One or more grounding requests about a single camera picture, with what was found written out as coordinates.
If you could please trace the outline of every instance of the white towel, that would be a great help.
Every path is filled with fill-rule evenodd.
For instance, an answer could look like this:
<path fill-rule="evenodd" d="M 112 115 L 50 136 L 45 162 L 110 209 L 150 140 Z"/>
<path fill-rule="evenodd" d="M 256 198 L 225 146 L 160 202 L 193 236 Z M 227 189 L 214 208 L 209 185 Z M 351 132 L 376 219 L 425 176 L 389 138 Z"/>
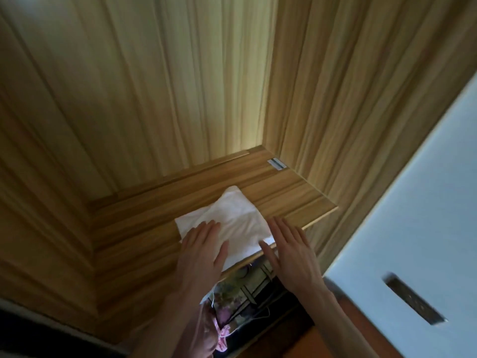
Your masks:
<path fill-rule="evenodd" d="M 176 218 L 181 242 L 191 228 L 211 220 L 222 225 L 216 254 L 224 241 L 230 241 L 223 271 L 259 251 L 259 240 L 269 245 L 275 242 L 263 216 L 237 186 L 227 188 L 213 204 Z"/>

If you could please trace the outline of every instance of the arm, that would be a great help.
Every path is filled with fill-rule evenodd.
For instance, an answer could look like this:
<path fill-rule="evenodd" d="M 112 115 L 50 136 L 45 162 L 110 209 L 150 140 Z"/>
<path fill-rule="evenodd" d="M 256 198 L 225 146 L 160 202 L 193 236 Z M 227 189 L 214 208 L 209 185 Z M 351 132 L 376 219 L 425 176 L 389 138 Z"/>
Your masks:
<path fill-rule="evenodd" d="M 296 295 L 313 319 L 331 352 L 339 358 L 378 358 L 325 286 L 303 230 L 281 218 L 271 218 L 268 224 L 279 258 L 265 242 L 260 241 L 260 247 L 285 288 Z"/>
<path fill-rule="evenodd" d="M 214 252 L 220 223 L 202 222 L 182 242 L 173 292 L 131 355 L 132 358 L 171 357 L 194 310 L 218 282 L 228 253 L 228 241 Z"/>

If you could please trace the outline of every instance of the wooden shelf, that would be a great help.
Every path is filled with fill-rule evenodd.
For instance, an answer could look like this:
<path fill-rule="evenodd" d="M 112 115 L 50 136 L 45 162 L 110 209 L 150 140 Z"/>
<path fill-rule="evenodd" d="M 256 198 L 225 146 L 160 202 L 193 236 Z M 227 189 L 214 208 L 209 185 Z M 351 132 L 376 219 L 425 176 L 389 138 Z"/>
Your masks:
<path fill-rule="evenodd" d="M 284 216 L 302 228 L 337 209 L 290 168 L 273 168 L 267 162 L 273 157 L 256 147 L 97 204 L 92 239 L 99 336 L 119 342 L 154 316 L 180 249 L 174 218 L 213 203 L 227 187 L 238 186 L 265 218 Z"/>

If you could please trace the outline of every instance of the wooden surface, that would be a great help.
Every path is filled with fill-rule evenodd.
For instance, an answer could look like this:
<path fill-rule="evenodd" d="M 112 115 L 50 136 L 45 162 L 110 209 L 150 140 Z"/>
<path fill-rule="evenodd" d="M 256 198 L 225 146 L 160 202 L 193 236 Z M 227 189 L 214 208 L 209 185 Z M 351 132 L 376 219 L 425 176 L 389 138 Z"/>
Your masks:
<path fill-rule="evenodd" d="M 336 209 L 289 168 L 273 168 L 272 157 L 257 147 L 97 210 L 92 238 L 101 337 L 118 342 L 154 316 L 180 249 L 174 218 L 213 203 L 227 187 L 238 186 L 264 217 L 285 216 L 301 227 Z"/>
<path fill-rule="evenodd" d="M 88 199 L 261 144 L 278 0 L 0 0 L 0 90 Z"/>
<path fill-rule="evenodd" d="M 361 311 L 347 298 L 341 297 L 338 300 L 341 308 L 348 318 L 352 321 L 356 328 L 361 332 L 363 337 L 368 341 L 369 345 L 374 349 L 378 356 L 382 358 L 402 358 L 402 355 L 389 343 L 389 341 L 381 334 L 380 331 L 361 313 Z M 289 349 L 284 358 L 332 358 L 334 355 L 330 352 L 321 334 L 316 327 L 312 327 L 307 333 L 301 337 L 295 345 Z"/>
<path fill-rule="evenodd" d="M 477 0 L 279 0 L 264 145 L 336 203 L 325 270 L 477 69 Z"/>
<path fill-rule="evenodd" d="M 89 223 L 78 191 L 0 101 L 0 297 L 94 333 Z"/>

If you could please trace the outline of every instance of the hand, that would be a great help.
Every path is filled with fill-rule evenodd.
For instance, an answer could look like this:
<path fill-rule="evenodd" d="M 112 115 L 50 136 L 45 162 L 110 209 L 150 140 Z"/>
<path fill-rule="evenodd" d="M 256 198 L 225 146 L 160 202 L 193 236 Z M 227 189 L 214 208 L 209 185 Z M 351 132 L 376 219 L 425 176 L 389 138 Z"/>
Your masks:
<path fill-rule="evenodd" d="M 215 257 L 219 230 L 220 222 L 202 222 L 182 241 L 176 285 L 181 294 L 197 304 L 218 282 L 228 255 L 229 241 L 225 241 Z"/>
<path fill-rule="evenodd" d="M 328 292 L 305 232 L 278 217 L 267 222 L 277 244 L 279 257 L 266 242 L 259 241 L 259 245 L 283 286 L 294 293 L 302 304 L 303 299 Z"/>

